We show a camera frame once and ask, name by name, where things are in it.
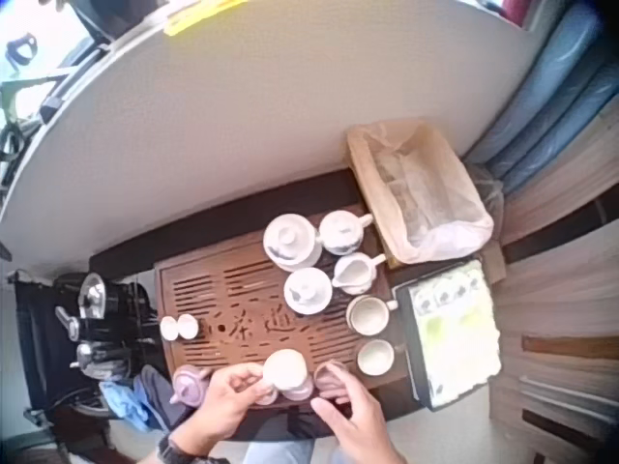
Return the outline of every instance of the left hand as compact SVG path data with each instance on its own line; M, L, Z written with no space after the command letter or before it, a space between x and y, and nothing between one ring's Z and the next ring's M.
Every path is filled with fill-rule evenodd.
M262 380L262 365L244 363L217 370L204 402L185 423L170 434L182 451L207 456L213 446L234 434L249 407L273 390Z

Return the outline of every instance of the white teapot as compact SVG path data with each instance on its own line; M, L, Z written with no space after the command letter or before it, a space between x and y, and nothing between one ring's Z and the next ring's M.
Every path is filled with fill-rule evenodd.
M356 217L345 210L329 213L320 221L320 242L327 251L343 256L356 251L364 239L364 228L373 221L372 215Z

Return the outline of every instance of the window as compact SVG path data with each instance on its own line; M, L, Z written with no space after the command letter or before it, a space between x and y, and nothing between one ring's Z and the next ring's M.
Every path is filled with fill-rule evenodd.
M519 27L524 27L533 0L459 0L489 13L499 15Z

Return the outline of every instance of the small white cup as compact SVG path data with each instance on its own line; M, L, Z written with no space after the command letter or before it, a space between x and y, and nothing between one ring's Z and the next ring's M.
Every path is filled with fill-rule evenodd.
M348 295L366 293L378 275L376 266L386 260L387 256L384 254L373 258L360 252L342 256L336 263L331 283Z
M333 211L320 221L320 241L327 251L335 255L350 254L361 246L364 228L372 221L372 215L357 217L349 211Z
M322 254L316 228L299 215L273 219L264 231L262 245L271 261L290 273L310 268Z
M346 309L346 323L357 334L374 336L383 332L389 324L390 311L398 308L398 302L383 302L380 298L364 295L355 298Z
M163 317L162 321L159 323L159 330L164 340L174 341L178 338L178 324L176 323L176 319L172 316Z
M396 360L394 346L386 340L375 339L366 343L357 353L357 365L366 375L377 377L389 371Z
M283 285L283 297L290 308L299 314L311 315L329 305L333 287L329 276L316 268L295 271Z
M185 340L194 339L200 329L197 319L190 314L182 314L178 321L176 321L176 325L178 327L178 334Z

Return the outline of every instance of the right hand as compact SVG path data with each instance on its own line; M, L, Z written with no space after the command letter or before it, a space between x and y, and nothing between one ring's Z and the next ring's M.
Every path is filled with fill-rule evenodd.
M343 451L357 464L406 464L391 443L380 403L352 374L333 364L327 368L343 382L352 417L345 418L324 398L314 398L311 408L334 431Z

